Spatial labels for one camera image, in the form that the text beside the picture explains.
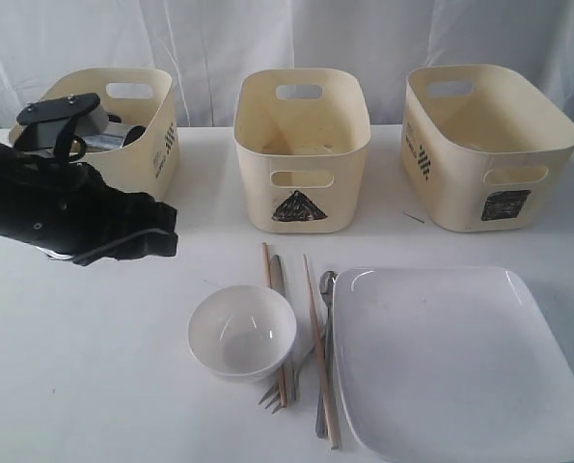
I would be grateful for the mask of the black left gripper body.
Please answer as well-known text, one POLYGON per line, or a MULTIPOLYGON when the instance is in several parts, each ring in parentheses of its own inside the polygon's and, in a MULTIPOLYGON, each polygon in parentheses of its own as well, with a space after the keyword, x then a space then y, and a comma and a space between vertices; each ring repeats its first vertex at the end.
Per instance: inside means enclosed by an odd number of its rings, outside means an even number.
POLYGON ((85 162, 37 156, 6 163, 6 236, 66 256, 94 256, 132 239, 132 196, 85 162))

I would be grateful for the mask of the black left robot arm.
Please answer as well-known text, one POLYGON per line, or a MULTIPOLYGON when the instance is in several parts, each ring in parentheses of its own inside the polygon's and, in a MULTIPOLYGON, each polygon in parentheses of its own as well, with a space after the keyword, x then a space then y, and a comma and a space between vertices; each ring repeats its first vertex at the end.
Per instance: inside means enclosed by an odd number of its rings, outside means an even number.
POLYGON ((106 183, 86 162, 59 164, 0 143, 0 236, 54 259, 171 258, 178 212, 146 192, 106 183))

